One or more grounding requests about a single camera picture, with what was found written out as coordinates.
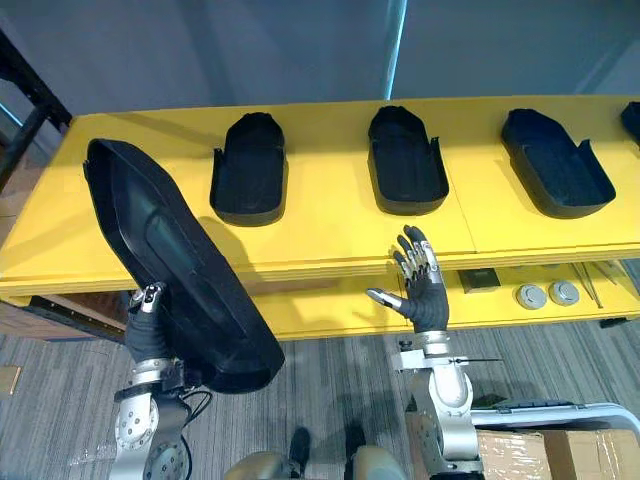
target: robotic hand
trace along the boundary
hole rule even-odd
[[[449,321],[449,302],[433,248],[419,228],[405,226],[404,233],[409,241],[398,235],[398,243],[406,258],[398,251],[394,258],[404,276],[409,298],[379,288],[368,289],[367,295],[411,320],[416,333],[444,331]]]
[[[166,286],[138,290],[129,304],[125,344],[136,362],[129,386],[115,394],[116,459],[111,480],[188,479],[191,455],[182,429],[197,416],[183,401],[188,385],[181,361],[172,359],[158,311]]]
[[[415,406],[408,416],[418,423],[424,465],[433,477],[439,475],[483,478],[478,438],[471,421],[473,390],[462,367],[467,357],[453,356],[446,333],[449,304],[442,272],[431,244],[417,227],[404,227],[398,243],[405,252],[394,258],[404,277],[406,299],[379,288],[367,295],[411,320],[419,349],[392,357],[395,370],[415,372],[411,392]]]

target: person's leg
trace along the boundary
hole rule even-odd
[[[258,452],[243,458],[224,475],[224,480],[262,480],[288,478],[291,467],[287,457],[275,452]]]
[[[353,480],[407,480],[407,476],[384,448],[363,445],[353,457]]]

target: yellow shelf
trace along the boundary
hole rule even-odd
[[[507,267],[497,269],[502,287],[491,292],[465,294],[455,272],[446,272],[451,308],[450,329],[499,327],[534,323],[637,316],[640,297],[621,272],[610,273],[618,285],[587,264],[602,309],[591,300],[569,265]],[[539,310],[527,310],[515,299],[525,283],[544,289],[556,280],[572,282],[580,292],[577,304],[563,307],[547,300]],[[253,299],[281,340],[372,333],[412,332],[413,327],[397,313],[383,308],[364,294],[367,287],[382,287],[399,293],[393,275],[352,277],[336,280],[324,288],[256,295]]]
[[[640,256],[640,152],[622,130],[627,97],[395,101],[439,136],[451,192],[417,217],[382,213],[367,169],[367,129],[382,102],[197,108],[74,119],[0,250],[0,294],[108,291],[134,283],[98,228],[82,172],[95,137],[129,141],[175,179],[193,214],[243,281],[384,275],[405,222],[421,227],[444,269]],[[591,138],[617,198],[575,220],[538,212],[500,143],[507,112],[532,107]],[[224,224],[208,203],[212,151],[244,113],[270,112],[287,140],[284,216],[259,228]]]

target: metal tool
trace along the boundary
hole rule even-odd
[[[614,278],[609,274],[609,272],[607,272],[604,268],[602,268],[598,262],[591,262],[591,264],[611,283],[613,283],[614,285],[618,284],[618,282],[614,280]]]
[[[578,268],[578,264],[577,263],[572,263],[571,264],[571,268],[573,269],[573,271],[575,272],[576,276],[578,277],[578,280],[580,280],[580,283],[582,284],[582,287],[589,294],[589,298],[591,298],[591,300],[596,302],[596,305],[598,305],[598,308],[604,308],[602,306],[602,302],[600,301],[600,297],[598,297],[598,292],[596,292],[596,289],[593,286],[593,282],[591,281],[591,276],[589,275],[589,271],[587,270],[587,266],[582,262],[580,262],[579,265],[582,267],[582,271],[580,271],[580,269]]]

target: black glove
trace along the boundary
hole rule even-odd
[[[379,288],[368,289],[367,295],[411,320],[416,333],[444,331],[449,321],[449,302],[435,253],[417,227],[405,226],[404,233],[410,241],[399,235],[398,243],[406,257],[398,251],[393,257],[404,276],[409,298]]]
[[[158,312],[166,286],[155,283],[142,292],[142,303],[129,308],[129,322],[124,344],[136,363],[157,358],[171,358]]]

